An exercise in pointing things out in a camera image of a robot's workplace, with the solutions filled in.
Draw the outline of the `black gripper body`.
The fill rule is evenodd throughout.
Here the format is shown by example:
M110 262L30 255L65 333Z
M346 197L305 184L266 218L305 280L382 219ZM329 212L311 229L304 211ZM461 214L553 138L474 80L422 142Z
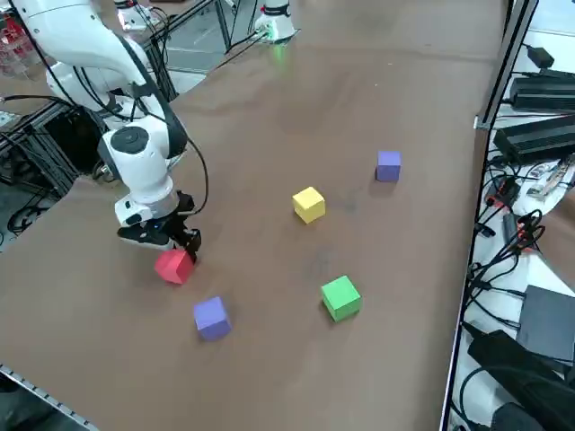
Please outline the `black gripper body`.
M178 206L169 215L146 223L146 242L157 247L188 247L194 241L196 234L190 230L185 221L186 215L195 208L193 197L177 191Z

